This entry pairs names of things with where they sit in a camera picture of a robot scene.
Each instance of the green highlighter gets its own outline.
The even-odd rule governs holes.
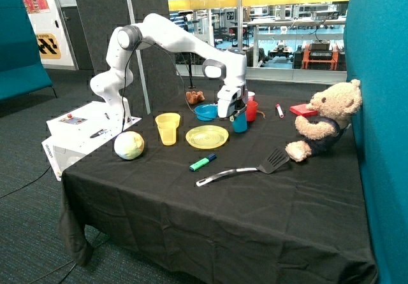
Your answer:
[[[206,156],[204,159],[201,159],[198,162],[195,162],[193,165],[189,167],[190,171],[196,171],[197,169],[203,167],[205,164],[210,163],[213,161],[217,156],[214,153],[211,153],[210,155]]]

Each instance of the door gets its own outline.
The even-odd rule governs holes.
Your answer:
[[[44,67],[78,69],[57,0],[23,0]]]

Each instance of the red box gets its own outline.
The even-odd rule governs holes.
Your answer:
[[[298,104],[296,106],[290,107],[291,112],[297,115],[302,115],[304,117],[311,117],[312,115],[318,115],[319,112],[316,110],[306,109],[306,104]]]

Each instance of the yellow plate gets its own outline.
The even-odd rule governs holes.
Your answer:
[[[199,149],[220,147],[227,142],[228,131],[222,127],[206,125],[191,129],[186,134],[189,144]]]

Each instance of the yellow plastic cup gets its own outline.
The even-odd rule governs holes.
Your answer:
[[[177,128],[180,125],[180,115],[178,113],[163,113],[158,115],[155,121],[163,145],[174,145],[177,141]]]

